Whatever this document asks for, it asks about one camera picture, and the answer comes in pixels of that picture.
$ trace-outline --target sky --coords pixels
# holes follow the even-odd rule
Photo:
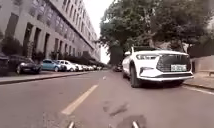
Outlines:
[[[100,36],[100,22],[101,18],[104,15],[105,10],[109,7],[113,0],[84,0],[86,10],[90,17],[91,23],[94,26],[94,29]],[[101,62],[108,63],[109,56],[106,54],[107,49],[101,48]]]

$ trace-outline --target car side mirror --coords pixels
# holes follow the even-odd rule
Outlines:
[[[125,52],[126,56],[129,56],[130,54],[131,54],[130,51]]]

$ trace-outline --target car tire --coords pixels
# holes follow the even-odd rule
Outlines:
[[[73,68],[70,68],[70,72],[73,72],[74,71],[74,69]]]
[[[20,65],[18,65],[18,67],[16,69],[16,73],[19,74],[19,75],[22,74],[22,69],[21,69]]]
[[[55,72],[59,72],[59,68],[58,68],[58,67],[55,67],[55,68],[54,68],[54,71],[55,71]]]
[[[141,80],[137,78],[136,69],[134,67],[130,69],[130,84],[132,88],[141,87]]]
[[[128,76],[126,75],[126,73],[124,71],[122,71],[122,74],[123,74],[124,79],[128,78]]]

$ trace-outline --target building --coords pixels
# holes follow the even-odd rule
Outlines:
[[[30,57],[37,51],[100,60],[100,48],[82,0],[0,0],[0,29],[14,36]]]

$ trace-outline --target road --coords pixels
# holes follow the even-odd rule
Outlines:
[[[214,95],[151,86],[112,71],[0,85],[0,128],[214,128]]]

